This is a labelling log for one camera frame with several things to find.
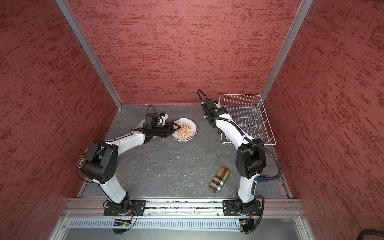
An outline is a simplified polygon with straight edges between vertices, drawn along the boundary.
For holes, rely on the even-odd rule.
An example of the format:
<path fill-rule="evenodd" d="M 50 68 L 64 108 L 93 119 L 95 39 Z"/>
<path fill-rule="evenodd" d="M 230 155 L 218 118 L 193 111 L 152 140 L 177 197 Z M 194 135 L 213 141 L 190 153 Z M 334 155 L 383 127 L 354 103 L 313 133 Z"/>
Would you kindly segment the orange sunburst pattern plate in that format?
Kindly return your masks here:
<path fill-rule="evenodd" d="M 173 139 L 176 141 L 190 141 L 198 132 L 196 123 L 189 118 L 179 118 L 175 120 L 174 123 L 181 127 L 172 134 Z"/>

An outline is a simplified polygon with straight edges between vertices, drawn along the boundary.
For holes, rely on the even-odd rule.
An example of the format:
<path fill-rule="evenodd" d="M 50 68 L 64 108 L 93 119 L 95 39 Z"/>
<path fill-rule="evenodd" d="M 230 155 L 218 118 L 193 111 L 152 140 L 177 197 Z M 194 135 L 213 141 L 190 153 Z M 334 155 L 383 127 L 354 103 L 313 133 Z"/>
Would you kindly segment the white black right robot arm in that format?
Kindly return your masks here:
<path fill-rule="evenodd" d="M 266 167 L 266 156 L 255 146 L 263 146 L 260 140 L 254 140 L 244 132 L 223 107 L 216 101 L 202 102 L 204 118 L 213 127 L 221 130 L 237 149 L 236 169 L 241 175 L 240 186 L 237 191 L 236 211 L 245 216 L 252 211 L 256 204 L 256 178 Z"/>

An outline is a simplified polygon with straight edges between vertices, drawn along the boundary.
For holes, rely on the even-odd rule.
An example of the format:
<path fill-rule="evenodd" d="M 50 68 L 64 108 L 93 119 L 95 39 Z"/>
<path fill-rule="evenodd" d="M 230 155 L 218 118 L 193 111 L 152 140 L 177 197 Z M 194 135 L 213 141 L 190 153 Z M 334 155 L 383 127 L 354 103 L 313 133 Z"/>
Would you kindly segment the white brown-rimmed plate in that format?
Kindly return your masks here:
<path fill-rule="evenodd" d="M 145 120 L 140 121 L 139 124 L 137 125 L 136 129 L 143 129 L 144 124 L 145 124 Z"/>

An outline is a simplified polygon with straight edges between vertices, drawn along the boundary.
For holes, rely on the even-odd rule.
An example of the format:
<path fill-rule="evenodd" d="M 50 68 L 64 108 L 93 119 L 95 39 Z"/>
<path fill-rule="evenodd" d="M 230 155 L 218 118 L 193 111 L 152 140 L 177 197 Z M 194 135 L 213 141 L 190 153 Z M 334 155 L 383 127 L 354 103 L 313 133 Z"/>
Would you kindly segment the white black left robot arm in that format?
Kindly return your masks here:
<path fill-rule="evenodd" d="M 118 156 L 122 153 L 150 142 L 154 137 L 167 138 L 181 128 L 174 122 L 168 122 L 165 113 L 149 113 L 140 128 L 131 130 L 112 140 L 95 141 L 88 150 L 81 164 L 80 171 L 92 183 L 97 184 L 107 196 L 106 209 L 120 216 L 132 214 L 134 207 L 129 194 L 119 183 L 116 174 Z"/>

